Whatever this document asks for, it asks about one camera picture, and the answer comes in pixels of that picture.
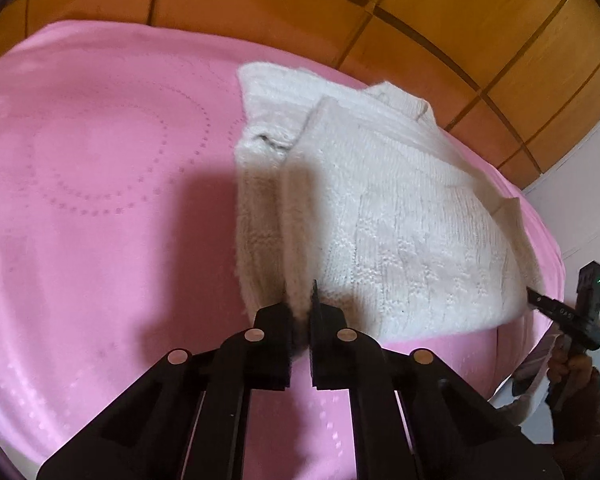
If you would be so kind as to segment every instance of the bed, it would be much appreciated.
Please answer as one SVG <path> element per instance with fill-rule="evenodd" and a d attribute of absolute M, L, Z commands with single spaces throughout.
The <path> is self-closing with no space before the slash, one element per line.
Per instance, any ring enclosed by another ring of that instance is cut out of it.
<path fill-rule="evenodd" d="M 233 38 L 59 22 L 0 58 L 0 437 L 41 463 L 167 351 L 248 327 L 235 277 L 236 69 L 317 62 Z M 560 251 L 518 188 L 546 293 Z M 485 398 L 548 328 L 538 314 L 431 348 Z M 355 477 L 346 392 L 312 389 L 306 355 L 284 394 L 255 392 L 246 479 Z"/>

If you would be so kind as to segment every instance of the sweater sleeve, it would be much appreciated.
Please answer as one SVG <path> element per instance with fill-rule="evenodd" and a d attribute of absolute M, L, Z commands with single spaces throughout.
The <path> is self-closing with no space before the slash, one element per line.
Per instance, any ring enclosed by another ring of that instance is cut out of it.
<path fill-rule="evenodd" d="M 554 443 L 588 440 L 600 435 L 600 372 L 593 368 L 589 384 L 552 412 Z"/>

